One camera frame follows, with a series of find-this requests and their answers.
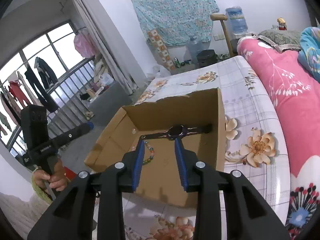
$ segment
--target white curtain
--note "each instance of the white curtain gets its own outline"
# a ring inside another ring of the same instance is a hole
[[[117,66],[113,57],[110,55],[106,47],[106,44],[104,43],[105,39],[94,21],[94,13],[89,11],[89,7],[86,6],[82,0],[72,1],[80,17],[82,18],[88,32],[92,36],[92,39],[94,40],[98,49],[105,58],[108,67],[110,68],[113,74],[114,79],[121,84],[121,86],[124,88],[128,95],[131,95],[133,88],[135,87],[135,84],[132,83],[129,73],[125,69],[122,69],[121,71],[120,66]]]

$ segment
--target red garment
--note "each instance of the red garment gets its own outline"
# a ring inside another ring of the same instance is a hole
[[[9,86],[9,92],[13,95],[14,98],[18,99],[22,107],[26,106],[23,100],[27,103],[27,105],[32,105],[27,96],[22,92],[18,83],[11,81]]]

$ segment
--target pink blanket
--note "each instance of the pink blanket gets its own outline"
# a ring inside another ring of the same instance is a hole
[[[292,190],[286,226],[294,239],[319,202],[320,84],[299,65],[297,51],[280,54],[260,40],[247,38],[240,40],[238,53],[262,81],[281,123]]]

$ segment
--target metal screw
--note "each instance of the metal screw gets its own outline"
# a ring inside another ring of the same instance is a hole
[[[234,171],[232,172],[232,175],[235,176],[236,178],[239,178],[239,177],[241,176],[241,172],[238,171],[238,170],[234,170]]]
[[[205,167],[205,163],[204,163],[204,162],[197,162],[197,163],[196,163],[196,166],[197,166],[198,168],[204,168],[204,167]]]
[[[81,171],[81,172],[79,173],[79,177],[80,177],[81,179],[84,179],[86,176],[88,176],[87,171]]]
[[[116,167],[117,169],[122,169],[122,168],[124,167],[124,163],[116,163],[116,164],[115,164],[115,167]]]

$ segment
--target human hand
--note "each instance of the human hand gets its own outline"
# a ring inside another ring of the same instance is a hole
[[[46,186],[44,185],[43,180],[47,180],[50,184],[50,188],[54,188],[56,191],[62,191],[67,187],[67,177],[64,175],[65,171],[62,166],[62,161],[58,159],[57,163],[54,166],[54,174],[49,175],[43,170],[35,171],[32,176],[35,183],[48,193]]]

